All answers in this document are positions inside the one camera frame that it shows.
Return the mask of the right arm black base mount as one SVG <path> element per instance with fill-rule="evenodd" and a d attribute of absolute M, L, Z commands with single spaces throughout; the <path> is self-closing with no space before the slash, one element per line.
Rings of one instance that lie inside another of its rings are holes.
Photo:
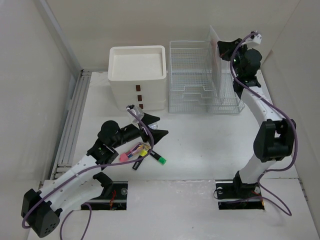
<path fill-rule="evenodd" d="M 214 197 L 219 210 L 264 210 L 258 183 L 242 183 L 238 174 L 233 179 L 215 181 Z"/>

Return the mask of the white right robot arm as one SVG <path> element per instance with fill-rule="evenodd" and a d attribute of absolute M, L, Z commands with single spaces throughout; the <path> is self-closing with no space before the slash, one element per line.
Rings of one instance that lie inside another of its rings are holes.
<path fill-rule="evenodd" d="M 291 155 L 296 124 L 271 107 L 256 76 L 262 55 L 248 48 L 240 38 L 218 41 L 219 57 L 230 63 L 233 89 L 254 115 L 259 130 L 253 142 L 253 156 L 239 170 L 227 189 L 237 198 L 248 197 L 258 186 L 258 179 L 273 164 Z"/>

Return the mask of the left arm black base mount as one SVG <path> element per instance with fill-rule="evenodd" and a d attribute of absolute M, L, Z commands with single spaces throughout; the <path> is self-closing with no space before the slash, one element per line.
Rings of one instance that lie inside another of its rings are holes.
<path fill-rule="evenodd" d="M 128 182 L 113 181 L 105 173 L 100 172 L 93 176 L 101 187 L 101 194 L 90 200 L 93 210 L 125 211 L 127 209 Z"/>

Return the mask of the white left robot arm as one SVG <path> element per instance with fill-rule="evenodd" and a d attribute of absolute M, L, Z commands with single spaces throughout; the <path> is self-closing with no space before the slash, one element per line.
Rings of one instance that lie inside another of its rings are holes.
<path fill-rule="evenodd" d="M 22 228 L 32 229 L 39 238 L 51 234 L 59 225 L 61 215 L 75 205 L 83 205 L 88 200 L 111 195 L 113 181 L 103 172 L 107 167 L 118 166 L 116 148 L 140 138 L 154 147 L 168 130 L 152 129 L 150 126 L 159 117 L 144 114 L 143 117 L 128 110 L 131 124 L 119 127 L 114 120 L 101 126 L 97 140 L 82 159 L 52 184 L 36 191 L 28 190 L 22 201 Z"/>

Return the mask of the red booklet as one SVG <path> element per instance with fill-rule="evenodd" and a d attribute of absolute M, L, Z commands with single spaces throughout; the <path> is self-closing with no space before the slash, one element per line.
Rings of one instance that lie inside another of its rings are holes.
<path fill-rule="evenodd" d="M 220 38 L 213 26 L 209 26 L 207 39 L 209 40 L 208 53 L 209 53 L 209 66 L 211 69 L 211 79 L 214 87 L 215 97 L 221 98 L 221 81 L 222 81 L 222 60 L 219 55 L 218 42 Z"/>

